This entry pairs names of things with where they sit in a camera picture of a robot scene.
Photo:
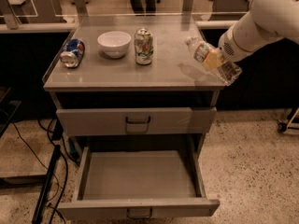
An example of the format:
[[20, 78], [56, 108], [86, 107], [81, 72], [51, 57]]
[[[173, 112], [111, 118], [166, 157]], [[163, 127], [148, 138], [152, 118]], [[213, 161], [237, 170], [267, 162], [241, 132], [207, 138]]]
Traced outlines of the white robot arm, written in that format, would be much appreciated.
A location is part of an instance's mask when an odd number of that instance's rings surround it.
[[209, 71], [239, 62], [283, 38], [299, 43], [299, 0], [249, 0], [249, 11], [204, 56], [203, 66]]

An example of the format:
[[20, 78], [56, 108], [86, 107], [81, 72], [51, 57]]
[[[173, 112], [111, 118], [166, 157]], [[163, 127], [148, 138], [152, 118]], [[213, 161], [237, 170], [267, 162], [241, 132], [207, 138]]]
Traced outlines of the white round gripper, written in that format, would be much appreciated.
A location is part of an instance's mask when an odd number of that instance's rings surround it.
[[261, 28], [248, 12], [221, 36], [219, 48], [208, 53], [203, 61], [203, 66], [210, 71], [222, 66], [227, 60], [234, 63], [239, 62], [258, 49], [279, 40], [281, 37]]

